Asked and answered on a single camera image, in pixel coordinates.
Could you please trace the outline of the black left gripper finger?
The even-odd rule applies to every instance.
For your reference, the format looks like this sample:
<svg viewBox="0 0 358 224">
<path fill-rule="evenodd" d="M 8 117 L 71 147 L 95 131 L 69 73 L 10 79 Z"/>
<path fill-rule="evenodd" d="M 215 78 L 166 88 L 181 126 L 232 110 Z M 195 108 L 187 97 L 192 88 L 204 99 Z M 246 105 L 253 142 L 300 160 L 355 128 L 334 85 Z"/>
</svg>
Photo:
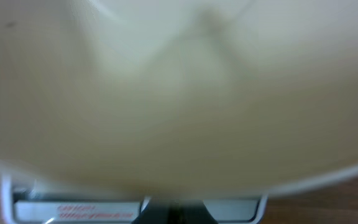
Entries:
<svg viewBox="0 0 358 224">
<path fill-rule="evenodd" d="M 202 200 L 151 199 L 131 224 L 218 224 Z"/>
</svg>

